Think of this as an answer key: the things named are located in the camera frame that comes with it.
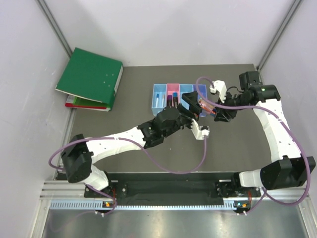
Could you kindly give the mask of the light blue drawer box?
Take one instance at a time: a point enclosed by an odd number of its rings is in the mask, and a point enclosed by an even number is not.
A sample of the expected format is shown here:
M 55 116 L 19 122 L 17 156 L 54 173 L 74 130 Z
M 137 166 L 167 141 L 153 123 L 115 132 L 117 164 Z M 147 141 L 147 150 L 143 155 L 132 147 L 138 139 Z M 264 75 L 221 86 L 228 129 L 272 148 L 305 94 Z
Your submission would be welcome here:
M 184 93 L 191 93 L 193 92 L 193 85 L 192 84 L 181 84 L 180 85 L 180 99 L 181 99 L 181 104 L 183 106 L 187 106 L 188 104 L 182 99 L 182 95 Z
M 166 106 L 167 84 L 154 84 L 152 96 L 152 113 L 156 116 Z

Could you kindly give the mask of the black highlighter blue cap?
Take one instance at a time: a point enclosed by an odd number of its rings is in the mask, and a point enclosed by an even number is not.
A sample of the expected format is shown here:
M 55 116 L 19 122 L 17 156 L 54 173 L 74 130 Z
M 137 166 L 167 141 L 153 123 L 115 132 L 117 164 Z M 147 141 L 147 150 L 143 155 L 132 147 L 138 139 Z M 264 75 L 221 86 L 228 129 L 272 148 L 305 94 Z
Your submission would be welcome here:
M 177 108 L 177 106 L 178 106 L 178 93 L 173 92 L 172 96 L 173 96 L 173 106 Z

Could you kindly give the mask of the colourful tube pink cap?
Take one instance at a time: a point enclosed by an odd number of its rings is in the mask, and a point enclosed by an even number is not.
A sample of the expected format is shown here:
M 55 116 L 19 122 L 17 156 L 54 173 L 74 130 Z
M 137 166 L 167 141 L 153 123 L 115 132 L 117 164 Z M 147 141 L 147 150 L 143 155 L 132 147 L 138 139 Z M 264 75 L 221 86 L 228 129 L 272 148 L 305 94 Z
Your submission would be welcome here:
M 198 104 L 200 105 L 200 107 L 203 109 L 204 113 L 206 115 L 210 115 L 215 117 L 216 116 L 216 110 L 215 107 L 212 106 L 211 104 L 207 103 L 205 100 L 203 100 L 202 98 L 200 98 L 198 100 Z

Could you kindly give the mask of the black marker purple cap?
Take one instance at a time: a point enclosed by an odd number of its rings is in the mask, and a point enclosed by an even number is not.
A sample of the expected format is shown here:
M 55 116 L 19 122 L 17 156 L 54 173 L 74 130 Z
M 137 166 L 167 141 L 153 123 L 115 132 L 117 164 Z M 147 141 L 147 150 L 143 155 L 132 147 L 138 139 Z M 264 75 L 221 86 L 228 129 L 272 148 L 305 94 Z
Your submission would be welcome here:
M 173 96 L 172 95 L 168 95 L 167 96 L 167 100 L 166 100 L 166 106 L 167 107 L 172 107 L 172 102 L 173 102 Z

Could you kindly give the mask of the pink drawer box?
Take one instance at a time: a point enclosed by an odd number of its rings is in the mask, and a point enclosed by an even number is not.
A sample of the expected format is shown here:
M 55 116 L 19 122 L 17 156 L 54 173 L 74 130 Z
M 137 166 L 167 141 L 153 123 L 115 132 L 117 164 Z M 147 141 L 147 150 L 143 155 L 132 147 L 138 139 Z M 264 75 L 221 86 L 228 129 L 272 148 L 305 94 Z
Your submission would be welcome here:
M 180 103 L 181 95 L 180 95 L 180 84 L 177 83 L 168 83 L 167 84 L 167 104 L 177 107 Z

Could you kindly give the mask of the white marker blue cap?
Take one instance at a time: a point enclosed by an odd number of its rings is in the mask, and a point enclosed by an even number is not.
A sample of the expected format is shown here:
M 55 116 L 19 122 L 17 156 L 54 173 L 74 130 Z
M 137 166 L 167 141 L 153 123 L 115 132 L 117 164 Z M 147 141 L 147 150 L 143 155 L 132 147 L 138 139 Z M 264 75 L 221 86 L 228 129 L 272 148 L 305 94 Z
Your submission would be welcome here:
M 156 95 L 156 104 L 155 104 L 155 107 L 158 108 L 159 106 L 159 93 L 157 93 Z

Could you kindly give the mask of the green ring binder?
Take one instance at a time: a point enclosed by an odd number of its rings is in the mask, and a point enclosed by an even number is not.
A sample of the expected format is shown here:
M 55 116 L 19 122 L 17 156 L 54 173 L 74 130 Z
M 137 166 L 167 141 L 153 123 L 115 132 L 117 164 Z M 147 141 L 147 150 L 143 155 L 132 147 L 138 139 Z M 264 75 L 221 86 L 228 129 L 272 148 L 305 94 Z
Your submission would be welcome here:
M 55 89 L 110 108 L 122 74 L 121 61 L 75 48 Z

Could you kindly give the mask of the red and green folder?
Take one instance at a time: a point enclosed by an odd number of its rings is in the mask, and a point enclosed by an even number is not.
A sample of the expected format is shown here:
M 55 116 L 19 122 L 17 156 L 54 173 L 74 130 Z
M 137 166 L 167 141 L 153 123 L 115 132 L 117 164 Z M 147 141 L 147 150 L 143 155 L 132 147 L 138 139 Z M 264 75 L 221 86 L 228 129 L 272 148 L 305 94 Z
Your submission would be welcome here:
M 110 111 L 110 107 L 105 103 L 91 101 L 83 98 L 79 98 L 73 95 L 69 95 L 65 102 L 65 106 L 68 108 L 76 109 L 90 109 L 96 111 Z

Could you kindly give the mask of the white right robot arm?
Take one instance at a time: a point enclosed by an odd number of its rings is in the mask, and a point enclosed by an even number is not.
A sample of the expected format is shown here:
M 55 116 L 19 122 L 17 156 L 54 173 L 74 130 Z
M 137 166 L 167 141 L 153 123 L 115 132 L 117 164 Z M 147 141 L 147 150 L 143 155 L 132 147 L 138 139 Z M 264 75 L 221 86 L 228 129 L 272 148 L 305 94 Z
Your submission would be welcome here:
M 210 86 L 212 94 L 219 94 L 215 108 L 215 121 L 229 122 L 236 117 L 236 107 L 256 106 L 254 113 L 260 120 L 267 138 L 271 163 L 262 169 L 238 172 L 231 184 L 232 192 L 243 196 L 250 187 L 275 190 L 300 187 L 307 181 L 307 171 L 315 168 L 316 162 L 308 157 L 306 165 L 302 152 L 287 132 L 288 124 L 282 111 L 281 96 L 274 85 L 260 82 L 257 71 L 240 74 L 241 93 L 231 95 L 225 82 L 217 80 Z

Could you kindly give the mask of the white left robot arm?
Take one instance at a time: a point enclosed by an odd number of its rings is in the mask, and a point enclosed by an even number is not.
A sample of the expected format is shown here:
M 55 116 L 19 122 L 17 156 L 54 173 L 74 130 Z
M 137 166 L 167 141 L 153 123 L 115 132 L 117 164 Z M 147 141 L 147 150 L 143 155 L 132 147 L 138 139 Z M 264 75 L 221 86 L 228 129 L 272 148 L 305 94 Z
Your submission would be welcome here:
M 94 165 L 97 161 L 127 151 L 158 146 L 166 137 L 186 127 L 196 140 L 206 140 L 208 128 L 197 123 L 202 112 L 198 93 L 184 93 L 182 99 L 189 104 L 188 109 L 182 104 L 177 107 L 166 106 L 152 120 L 128 131 L 100 138 L 85 138 L 81 134 L 73 137 L 69 147 L 61 153 L 68 182 L 83 182 L 105 197 L 111 194 L 112 184 L 107 173 Z

